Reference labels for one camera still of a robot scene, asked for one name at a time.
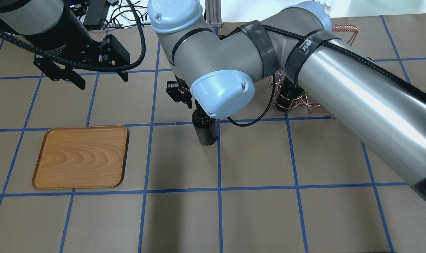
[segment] wood grain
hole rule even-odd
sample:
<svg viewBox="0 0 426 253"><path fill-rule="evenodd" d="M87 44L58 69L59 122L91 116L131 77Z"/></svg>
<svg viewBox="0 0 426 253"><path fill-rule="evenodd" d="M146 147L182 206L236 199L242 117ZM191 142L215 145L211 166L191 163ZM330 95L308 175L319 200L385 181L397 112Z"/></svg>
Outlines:
<svg viewBox="0 0 426 253"><path fill-rule="evenodd" d="M32 185L36 189L117 186L124 175L127 144L128 131L121 125L50 129Z"/></svg>

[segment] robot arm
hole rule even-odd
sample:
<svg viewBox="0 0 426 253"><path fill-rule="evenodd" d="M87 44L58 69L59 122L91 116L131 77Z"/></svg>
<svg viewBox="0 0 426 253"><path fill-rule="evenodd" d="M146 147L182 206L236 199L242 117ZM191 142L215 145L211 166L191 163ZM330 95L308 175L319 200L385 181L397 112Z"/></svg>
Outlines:
<svg viewBox="0 0 426 253"><path fill-rule="evenodd" d="M330 33L330 17L319 4L286 8L223 40L201 18L198 1L150 0L148 12L177 80L190 85L209 116L236 113L252 99L253 82L282 69L426 200L426 94L356 57ZM319 46L323 41L329 46Z"/></svg>
<svg viewBox="0 0 426 253"><path fill-rule="evenodd" d="M0 0L0 19L51 56L99 67L130 64L130 54L113 35L102 42L93 40L63 0ZM60 69L40 54L34 64L51 80L71 81L84 90L85 82L74 66L64 64L65 69ZM128 81L126 71L116 72Z"/></svg>

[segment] silver arm tube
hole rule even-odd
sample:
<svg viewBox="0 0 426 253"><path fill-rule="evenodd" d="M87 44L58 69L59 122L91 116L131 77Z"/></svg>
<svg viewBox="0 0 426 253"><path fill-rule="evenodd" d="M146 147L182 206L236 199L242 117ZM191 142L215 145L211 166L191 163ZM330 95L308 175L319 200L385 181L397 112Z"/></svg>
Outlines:
<svg viewBox="0 0 426 253"><path fill-rule="evenodd" d="M261 23L300 35L323 28L316 15L302 8L287 8ZM177 66L177 72L188 85L194 86L203 82L203 77L228 69L243 72L252 81L261 79L262 59L248 37L239 32L219 40L214 33L198 32L184 38L200 27L206 27L203 19L176 32L157 31L166 56ZM285 69L286 59L298 40L272 32L268 34L277 54L277 67ZM334 43L348 48L341 41L335 40ZM213 81L210 84L220 85ZM425 103L375 70L325 47L319 47L303 64L298 84L315 96L408 184L417 186L426 181ZM207 91L204 96L195 98L204 107L202 99L213 95ZM421 195L426 200L424 194L426 192L422 191Z"/></svg>

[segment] table surface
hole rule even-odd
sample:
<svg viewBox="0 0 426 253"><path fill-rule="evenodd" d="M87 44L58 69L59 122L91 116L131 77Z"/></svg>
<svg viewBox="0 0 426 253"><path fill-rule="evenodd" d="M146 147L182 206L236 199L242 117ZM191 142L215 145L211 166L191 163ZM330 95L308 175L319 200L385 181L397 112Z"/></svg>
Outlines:
<svg viewBox="0 0 426 253"><path fill-rule="evenodd" d="M360 27L355 48L426 91L426 14L333 22ZM249 128L221 120L217 143L201 146L192 111L165 93L174 75L158 39L144 32L147 55L129 82L79 70L84 91L0 39L0 252L426 252L426 203L324 108L271 108ZM135 29L109 33L138 57ZM264 110L267 83L233 118ZM123 182L34 189L45 132L88 125L128 128Z"/></svg>

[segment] braided black cable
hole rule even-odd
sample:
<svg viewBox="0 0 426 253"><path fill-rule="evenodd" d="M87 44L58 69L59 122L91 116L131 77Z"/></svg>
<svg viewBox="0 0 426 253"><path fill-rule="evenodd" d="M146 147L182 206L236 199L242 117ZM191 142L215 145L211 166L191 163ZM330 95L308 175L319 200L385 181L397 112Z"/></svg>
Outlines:
<svg viewBox="0 0 426 253"><path fill-rule="evenodd" d="M248 127L250 125L253 125L257 122L259 122L261 120L261 118L263 118L266 113L269 111L269 108L271 107L272 104L272 100L274 99L274 95L275 95L275 87L277 86L277 83L275 82L275 75L272 75L272 93L271 93L271 99L269 99L269 103L266 106L265 111L254 121L250 122L250 123L246 123L246 124L240 124L238 122L236 122L235 120L232 120L231 117L227 117L227 119L233 124L233 125L237 125L239 127Z"/></svg>

